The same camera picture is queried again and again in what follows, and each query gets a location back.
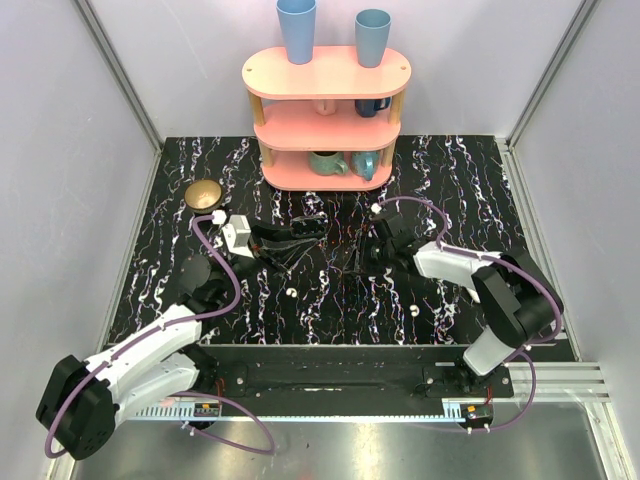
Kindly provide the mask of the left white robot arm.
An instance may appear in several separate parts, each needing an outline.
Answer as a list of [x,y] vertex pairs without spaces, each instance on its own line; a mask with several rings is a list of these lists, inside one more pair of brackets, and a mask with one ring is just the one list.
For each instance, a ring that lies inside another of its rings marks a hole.
[[276,226],[244,215],[205,215],[192,230],[208,252],[181,264],[177,302],[115,346],[85,360],[68,355],[54,366],[36,409],[48,458],[88,458],[122,423],[167,397],[204,398],[203,412],[183,421],[191,430],[205,428],[206,418],[220,410],[225,381],[199,341],[212,331],[212,320],[240,303],[240,275],[256,266],[291,269],[327,226],[318,216]]

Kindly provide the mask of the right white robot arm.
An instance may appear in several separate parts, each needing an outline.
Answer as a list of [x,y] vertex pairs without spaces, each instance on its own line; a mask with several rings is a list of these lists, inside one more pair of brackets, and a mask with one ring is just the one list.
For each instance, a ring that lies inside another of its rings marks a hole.
[[404,273],[442,280],[473,292],[486,327],[439,378],[464,396],[489,389],[497,369],[561,326],[564,305],[530,254],[454,247],[414,236],[401,215],[382,213],[356,237],[347,268],[354,275]]

